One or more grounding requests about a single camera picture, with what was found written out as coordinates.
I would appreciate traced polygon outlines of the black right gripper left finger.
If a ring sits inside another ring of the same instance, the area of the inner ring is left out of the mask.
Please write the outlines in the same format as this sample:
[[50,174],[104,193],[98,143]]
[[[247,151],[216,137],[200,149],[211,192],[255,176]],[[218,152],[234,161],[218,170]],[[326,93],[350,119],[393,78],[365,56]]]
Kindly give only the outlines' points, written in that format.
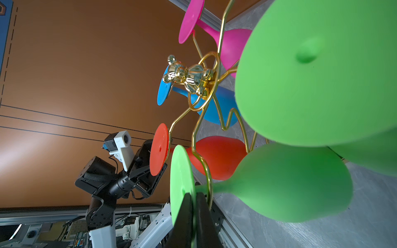
[[193,203],[186,193],[166,248],[191,248],[193,238]]

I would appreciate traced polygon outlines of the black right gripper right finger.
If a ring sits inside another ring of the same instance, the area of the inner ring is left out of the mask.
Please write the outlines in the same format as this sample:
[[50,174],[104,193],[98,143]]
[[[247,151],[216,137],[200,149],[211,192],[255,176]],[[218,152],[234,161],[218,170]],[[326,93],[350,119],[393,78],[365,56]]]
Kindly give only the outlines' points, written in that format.
[[196,193],[195,216],[197,247],[222,248],[223,245],[218,237],[206,198],[201,192]]

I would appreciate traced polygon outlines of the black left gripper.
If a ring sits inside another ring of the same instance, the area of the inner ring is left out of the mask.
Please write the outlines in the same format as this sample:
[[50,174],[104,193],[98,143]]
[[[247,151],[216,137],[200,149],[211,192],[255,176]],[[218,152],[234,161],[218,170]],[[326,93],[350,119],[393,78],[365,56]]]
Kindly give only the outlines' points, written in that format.
[[152,139],[143,143],[132,161],[131,168],[127,172],[130,184],[142,194],[142,198],[149,198],[154,193],[167,168],[167,164],[165,163],[158,175],[153,176],[151,174],[150,156],[152,143]]

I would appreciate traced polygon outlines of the red wine glass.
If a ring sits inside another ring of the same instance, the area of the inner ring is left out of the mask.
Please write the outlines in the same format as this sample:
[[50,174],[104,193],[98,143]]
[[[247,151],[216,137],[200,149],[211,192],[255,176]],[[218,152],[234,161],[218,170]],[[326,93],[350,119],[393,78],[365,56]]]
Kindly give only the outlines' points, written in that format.
[[[157,176],[174,148],[169,147],[170,138],[166,124],[158,126],[149,158],[150,172]],[[212,178],[229,179],[242,159],[247,155],[245,144],[235,138],[209,136],[196,143],[197,152],[206,160]]]

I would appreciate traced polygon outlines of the green wine glass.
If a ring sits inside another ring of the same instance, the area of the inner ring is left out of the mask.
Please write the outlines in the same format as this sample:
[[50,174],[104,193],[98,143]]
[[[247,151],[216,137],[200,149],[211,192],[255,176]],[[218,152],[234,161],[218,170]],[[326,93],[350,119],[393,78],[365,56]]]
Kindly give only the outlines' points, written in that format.
[[327,147],[271,143],[246,155],[229,179],[213,185],[213,192],[233,194],[267,218],[298,223],[347,209],[353,181]]
[[396,1],[275,1],[244,48],[235,97],[261,136],[395,176]]

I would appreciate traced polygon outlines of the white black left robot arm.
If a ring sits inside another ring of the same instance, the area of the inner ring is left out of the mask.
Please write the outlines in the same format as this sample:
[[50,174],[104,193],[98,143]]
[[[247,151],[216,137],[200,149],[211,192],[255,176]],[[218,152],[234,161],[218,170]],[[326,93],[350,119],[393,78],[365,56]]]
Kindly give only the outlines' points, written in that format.
[[153,140],[146,140],[130,163],[127,171],[116,173],[116,168],[94,156],[84,167],[75,185],[92,195],[86,215],[87,229],[94,248],[115,248],[115,210],[119,198],[128,198],[137,189],[142,198],[153,195],[167,164],[160,173],[150,172],[150,155]]

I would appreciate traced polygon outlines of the magenta wine glass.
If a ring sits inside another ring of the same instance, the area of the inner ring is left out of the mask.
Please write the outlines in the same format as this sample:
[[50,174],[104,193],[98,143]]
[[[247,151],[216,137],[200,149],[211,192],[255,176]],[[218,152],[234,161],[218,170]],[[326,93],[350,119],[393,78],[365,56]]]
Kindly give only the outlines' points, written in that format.
[[227,16],[234,5],[234,1],[229,1],[222,17],[221,30],[216,31],[200,19],[204,4],[204,0],[192,0],[189,3],[180,27],[178,42],[180,44],[185,43],[189,36],[194,33],[195,26],[198,25],[213,37],[217,46],[221,49],[220,61],[222,65],[226,70],[230,70],[239,62],[252,31],[248,29],[224,30]]

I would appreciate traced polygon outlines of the aluminium corner post left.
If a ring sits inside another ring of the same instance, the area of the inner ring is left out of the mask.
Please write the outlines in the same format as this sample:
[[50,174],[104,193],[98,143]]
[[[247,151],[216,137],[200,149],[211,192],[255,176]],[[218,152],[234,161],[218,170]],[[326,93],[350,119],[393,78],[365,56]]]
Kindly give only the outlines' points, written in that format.
[[[169,0],[172,4],[177,6],[178,8],[182,9],[183,11],[186,11],[189,4],[190,0]],[[221,29],[221,19],[215,16],[212,12],[207,10],[205,7],[203,8],[202,14],[200,19],[208,24],[211,28],[220,31]]]

